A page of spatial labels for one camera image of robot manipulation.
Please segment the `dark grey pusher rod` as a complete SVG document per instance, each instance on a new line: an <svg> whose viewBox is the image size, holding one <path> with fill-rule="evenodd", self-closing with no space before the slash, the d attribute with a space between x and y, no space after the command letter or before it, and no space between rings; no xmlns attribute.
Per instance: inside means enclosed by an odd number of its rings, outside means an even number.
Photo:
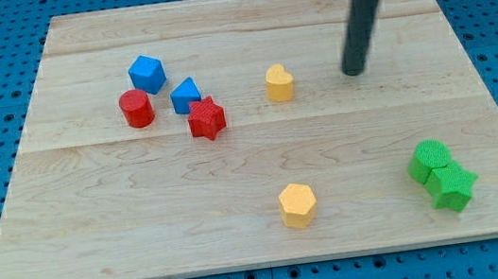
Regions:
<svg viewBox="0 0 498 279"><path fill-rule="evenodd" d="M372 30L380 0L351 0L340 70L344 75L361 75L366 67Z"/></svg>

